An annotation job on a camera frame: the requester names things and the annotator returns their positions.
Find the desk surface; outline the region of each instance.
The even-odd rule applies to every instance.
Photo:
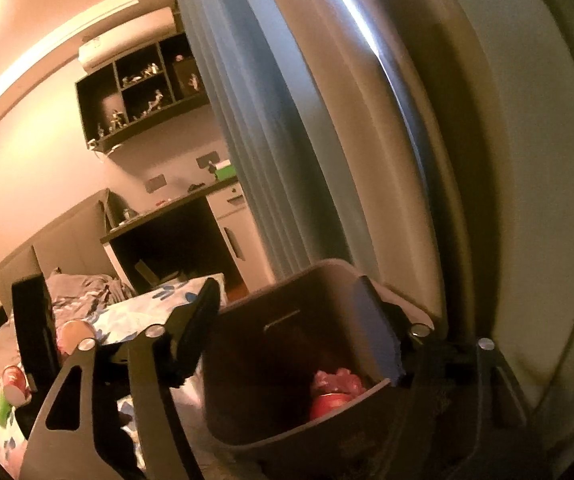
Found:
[[[109,231],[108,234],[100,238],[100,243],[105,244],[107,242],[110,242],[114,238],[117,238],[120,235],[124,235],[126,232],[129,232],[132,229],[139,227],[142,224],[149,222],[150,220],[153,220],[154,218],[158,218],[159,216],[168,213],[172,209],[187,204],[188,202],[196,200],[197,198],[201,198],[203,196],[207,196],[208,194],[214,193],[218,190],[224,189],[225,187],[231,186],[232,184],[235,184],[237,182],[238,182],[237,176],[230,176],[225,180],[218,180],[213,184],[208,184],[207,186],[199,187],[195,191],[187,193],[184,196],[171,199],[170,201],[165,202],[164,204],[155,207],[150,211],[147,211],[146,213],[136,216],[135,218],[129,220],[128,222],[125,222],[121,226],[116,227],[116,229]]]

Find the air conditioner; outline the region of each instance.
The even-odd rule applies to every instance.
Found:
[[[96,36],[80,47],[78,60],[84,71],[90,73],[127,50],[175,33],[174,15],[169,7],[164,7]]]

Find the gray blanket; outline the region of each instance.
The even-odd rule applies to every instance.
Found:
[[[56,329],[71,319],[84,317],[107,306],[132,298],[134,293],[120,280],[97,274],[75,276],[54,273],[47,279]],[[10,365],[20,362],[14,316],[0,328],[0,377]]]

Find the patterned bedsheet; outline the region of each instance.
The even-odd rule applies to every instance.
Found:
[[[85,319],[92,323],[96,330],[96,338],[104,344],[129,340],[150,324],[164,323],[176,306],[191,303],[207,277],[195,278],[188,282],[172,280],[148,294],[97,310]],[[224,305],[226,295],[223,276],[216,274],[212,278],[216,279],[221,286],[221,301]],[[265,476],[256,465],[237,463],[214,445],[203,421],[201,393],[202,384],[199,372],[187,380],[181,388],[172,389],[174,403],[183,422],[187,439],[205,478],[209,480],[264,479]],[[118,408],[121,412],[133,416],[130,397],[121,399],[118,402]],[[124,430],[134,441],[138,466],[144,470],[145,465],[134,421],[125,426]],[[6,427],[0,426],[0,463],[3,466],[6,466],[10,451],[20,446],[23,441],[24,437],[12,412]]]

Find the red object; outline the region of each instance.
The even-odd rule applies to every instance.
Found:
[[[344,406],[347,402],[352,400],[350,394],[324,394],[316,397],[311,403],[309,410],[309,420],[327,415],[329,412]]]
[[[347,368],[339,368],[335,374],[319,370],[311,385],[311,392],[314,395],[350,394],[354,398],[366,391],[360,377],[352,374]]]
[[[96,331],[90,323],[82,319],[71,319],[58,329],[56,343],[63,359],[65,359],[74,353],[78,343],[83,339],[94,338],[95,336]]]
[[[24,372],[17,366],[8,366],[3,370],[3,393],[4,398],[12,406],[22,406],[27,397],[27,378]]]

